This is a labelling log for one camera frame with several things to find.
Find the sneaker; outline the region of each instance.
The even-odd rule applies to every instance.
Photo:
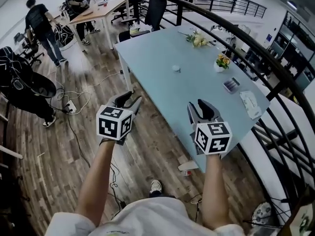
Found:
[[[90,31],[90,33],[95,33],[95,32],[99,32],[100,29],[94,28],[94,30]]]
[[[48,127],[50,127],[55,121],[56,121],[56,117],[54,116],[54,119],[51,121],[51,122],[44,122],[43,123],[43,126],[45,127],[45,128],[48,128]]]
[[[89,45],[90,42],[88,40],[86,40],[85,38],[81,41],[82,44],[84,45]]]
[[[151,182],[151,191],[150,193],[154,192],[154,191],[159,191],[160,193],[162,193],[162,184],[159,180],[154,179]]]

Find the white t-shirt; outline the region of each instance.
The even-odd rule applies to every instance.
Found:
[[[150,198],[126,206],[112,221],[99,227],[79,214],[59,212],[45,236],[243,236],[238,225],[211,231],[188,218],[184,204],[173,198]]]

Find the black railing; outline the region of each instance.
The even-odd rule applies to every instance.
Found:
[[[185,0],[167,1],[175,4],[177,6],[177,10],[165,10],[164,17],[162,18],[162,22],[160,25],[162,29],[169,26],[180,26],[183,22],[185,22],[185,24],[190,23],[196,28],[201,29],[204,33],[210,35],[218,43],[222,44],[226,48],[226,50],[231,51],[234,56],[238,60],[240,60],[240,62],[238,62],[240,69],[242,69],[244,72],[250,71],[251,73],[255,74],[255,76],[270,91],[266,95],[267,99],[272,103],[277,102],[277,107],[279,108],[279,110],[281,110],[282,117],[286,117],[285,123],[283,120],[281,123],[276,117],[276,115],[279,115],[279,113],[273,113],[271,107],[269,107],[266,113],[258,121],[257,126],[252,129],[252,132],[257,138],[258,143],[261,145],[262,149],[268,156],[271,164],[275,168],[275,171],[279,177],[282,188],[286,195],[284,202],[288,202],[289,207],[291,208],[291,210],[293,210],[299,198],[304,193],[306,186],[308,184],[313,187],[315,186],[315,160],[311,156],[309,147],[303,136],[303,133],[305,134],[304,126],[300,123],[298,124],[299,120],[294,119],[292,113],[290,112],[290,107],[287,106],[288,101],[291,101],[287,98],[283,99],[283,96],[280,96],[279,93],[283,89],[289,89],[292,92],[292,95],[295,97],[296,101],[301,107],[300,114],[305,115],[304,117],[306,117],[308,120],[307,125],[311,127],[311,129],[313,130],[313,134],[315,134],[315,115],[303,92],[299,89],[293,77],[284,69],[280,62],[276,60],[268,52],[268,50],[264,49],[259,43],[257,43],[252,37],[250,37],[240,28],[233,25],[224,18],[218,16],[217,14],[201,8],[199,5],[190,3]],[[148,10],[146,7],[143,6],[141,6],[141,9]],[[134,16],[138,18],[139,21],[144,22],[142,17],[144,17],[145,14],[136,13],[136,11],[138,11],[138,3],[136,2],[136,0],[134,3],[134,10]],[[227,43],[226,41],[216,36],[212,32],[212,29],[207,29],[206,27],[203,27],[198,23],[184,17],[183,11],[185,10],[193,11],[204,16],[205,18],[221,26],[227,32],[230,32],[233,36],[239,38],[244,43],[246,43],[250,47],[251,51],[255,53],[257,57],[259,57],[260,64],[263,64],[264,70],[262,71],[259,65],[253,65],[250,58],[248,58],[247,56],[243,56],[241,53],[235,50],[230,42]],[[264,75],[266,74],[274,74],[278,78],[280,83],[276,86],[272,86],[267,81],[267,79],[265,79]],[[293,126],[293,130],[285,131],[283,125],[285,124],[285,126],[287,127],[289,122],[290,125]],[[270,128],[270,126],[276,127],[277,130],[273,130],[272,128]],[[295,139],[299,139],[300,145],[297,145],[294,142]],[[288,165],[288,160],[294,162],[297,171],[295,171],[290,165]]]
[[[209,11],[225,11],[262,18],[266,7],[250,0],[186,0]]]

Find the hardwood floor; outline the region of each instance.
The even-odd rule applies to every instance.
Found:
[[[111,28],[112,39],[116,39],[115,35],[122,30],[119,23],[114,25],[116,27]],[[82,152],[90,163],[98,145],[95,134],[96,112],[112,95],[126,90],[124,78],[120,74],[110,76],[101,85],[92,87],[120,70],[117,54],[105,43],[102,25],[98,26],[101,32],[87,37],[92,44],[86,53],[81,52],[78,44],[75,44],[63,51],[69,62],[62,68],[56,69],[47,55],[42,58],[41,65],[33,67],[53,82],[56,77],[64,85],[65,91],[86,91],[73,99],[78,109],[91,95],[80,114],[69,116]],[[184,177],[177,170],[179,164],[189,160],[188,153],[137,80],[132,78],[132,82],[135,86],[133,98],[142,95],[143,104],[124,146],[116,145],[114,149],[112,163],[120,171],[115,170],[117,196],[127,204],[146,198],[151,180],[157,178],[162,181],[166,193],[182,201],[189,201],[202,192],[204,176],[199,170],[194,170],[192,176]],[[61,107],[56,98],[52,100],[52,105]],[[89,170],[80,155],[67,115],[58,112],[57,118],[56,123],[48,129],[43,128],[43,120],[36,115],[14,107],[10,108],[8,118],[7,147],[24,156],[23,160],[16,161],[14,171],[17,176],[24,177],[21,188],[24,195],[30,198],[30,202],[24,204],[31,214],[30,221],[38,235],[44,235],[55,212],[74,211],[80,187]],[[261,188],[238,149],[234,149],[222,163],[231,218],[248,231],[249,225],[242,223],[242,220],[250,219],[255,207],[264,201]],[[196,206],[190,203],[185,205],[190,217],[194,219]],[[108,196],[102,221],[110,220],[117,211],[114,198]]]

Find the light blue table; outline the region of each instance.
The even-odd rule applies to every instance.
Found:
[[[191,157],[204,172],[205,155],[197,155],[190,138],[193,132],[187,104],[192,102],[197,108],[197,100],[203,99],[214,105],[224,121],[231,127],[233,139],[229,151],[241,141],[258,121],[252,120],[239,96],[240,91],[250,90],[257,99],[262,113],[269,101],[242,70],[231,62],[230,68],[222,73],[215,72],[213,65],[220,53],[216,47],[193,48],[172,27],[151,32],[116,44],[127,87],[132,89],[127,66],[134,73],[144,90],[178,136]],[[172,70],[178,65],[181,73]],[[235,77],[240,86],[230,94],[223,82]]]

